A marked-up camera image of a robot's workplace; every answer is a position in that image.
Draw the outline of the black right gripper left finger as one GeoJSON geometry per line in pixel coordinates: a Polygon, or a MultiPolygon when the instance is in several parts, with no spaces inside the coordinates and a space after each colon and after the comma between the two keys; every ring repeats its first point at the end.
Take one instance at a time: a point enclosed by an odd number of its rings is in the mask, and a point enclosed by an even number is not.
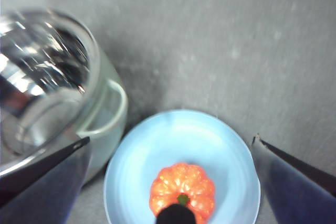
{"type": "Polygon", "coordinates": [[[90,163],[90,138],[1,176],[1,223],[66,223],[90,163]]]}

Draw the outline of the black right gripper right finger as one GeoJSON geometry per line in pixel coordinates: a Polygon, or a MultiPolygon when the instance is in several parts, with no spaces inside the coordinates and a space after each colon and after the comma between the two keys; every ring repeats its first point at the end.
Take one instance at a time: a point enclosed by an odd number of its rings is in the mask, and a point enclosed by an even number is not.
{"type": "Polygon", "coordinates": [[[254,166],[278,223],[335,223],[335,176],[255,135],[254,166]]]}

